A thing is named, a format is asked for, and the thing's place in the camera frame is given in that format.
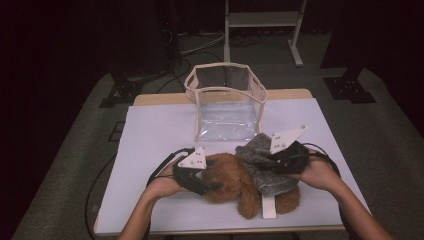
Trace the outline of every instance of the table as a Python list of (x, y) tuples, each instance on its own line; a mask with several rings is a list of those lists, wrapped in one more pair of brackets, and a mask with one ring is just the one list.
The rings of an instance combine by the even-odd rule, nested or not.
[[(268, 90), (268, 93), (269, 100), (262, 119), (264, 132), (270, 134), (275, 131), (271, 126), (276, 124), (283, 124), (291, 129), (298, 126), (300, 121), (302, 124), (306, 123), (308, 132), (298, 140), (323, 147), (338, 165), (344, 181), (367, 207), (311, 93), (306, 89)], [(140, 95), (136, 98), (134, 106), (128, 111), (118, 155), (94, 227), (96, 234), (119, 234), (143, 191), (147, 178), (170, 153), (193, 145), (204, 147), (207, 154), (231, 152), (237, 145), (246, 144), (194, 142), (194, 115), (195, 106), (188, 103), (184, 94)], [(291, 213), (266, 220), (260, 214), (252, 220), (244, 219), (236, 210), (236, 200), (216, 205), (207, 203), (191, 192), (178, 193), (161, 199), (156, 204), (151, 234), (344, 229), (337, 202), (331, 194), (303, 183), (299, 183), (299, 187), (301, 205)]]

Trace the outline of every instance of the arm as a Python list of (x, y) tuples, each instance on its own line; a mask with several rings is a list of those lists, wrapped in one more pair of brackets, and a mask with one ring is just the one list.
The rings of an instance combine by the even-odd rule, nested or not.
[(393, 239), (325, 160), (311, 157), (303, 173), (290, 175), (290, 177), (331, 193), (339, 203), (349, 224), (362, 239)]
[(159, 174), (164, 177), (156, 178), (143, 191), (118, 239), (142, 239), (149, 226), (156, 202), (177, 192), (187, 191), (180, 187), (172, 177), (169, 177), (172, 175), (172, 165), (173, 163), (168, 164)]

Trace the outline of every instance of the metal shelf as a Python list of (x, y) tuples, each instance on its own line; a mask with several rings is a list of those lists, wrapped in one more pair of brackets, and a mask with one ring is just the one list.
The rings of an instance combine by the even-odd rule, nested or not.
[(296, 26), (299, 12), (230, 13), (230, 27), (281, 27)]

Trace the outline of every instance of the furry fabric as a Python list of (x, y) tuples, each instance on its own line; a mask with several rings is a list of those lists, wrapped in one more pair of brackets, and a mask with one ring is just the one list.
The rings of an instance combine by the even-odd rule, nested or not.
[[(239, 198), (237, 210), (246, 219), (255, 217), (260, 209), (260, 192), (242, 160), (229, 153), (218, 153), (206, 157), (213, 164), (202, 171), (202, 178), (208, 183), (223, 184), (219, 189), (209, 190), (203, 195), (211, 203), (222, 203)], [(275, 197), (278, 214), (293, 211), (299, 206), (299, 187)]]
[(271, 138), (264, 133), (256, 135), (245, 146), (236, 147), (236, 155), (243, 160), (256, 186), (265, 197), (292, 191), (299, 180), (276, 174), (269, 169), (275, 165), (270, 156)]
[(255, 217), (259, 211), (258, 190), (241, 160), (229, 153), (218, 153), (206, 159), (214, 163), (202, 171), (203, 179), (209, 183), (222, 183), (223, 186), (210, 190), (203, 197), (212, 203), (222, 203), (240, 196), (239, 213), (247, 219)]

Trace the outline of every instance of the person's left hand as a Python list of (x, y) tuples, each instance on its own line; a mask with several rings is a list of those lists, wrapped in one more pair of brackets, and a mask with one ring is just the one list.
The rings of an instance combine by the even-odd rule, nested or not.
[(157, 198), (169, 197), (177, 192), (188, 191), (181, 187), (172, 177), (172, 166), (177, 160), (169, 163), (146, 188), (145, 192)]

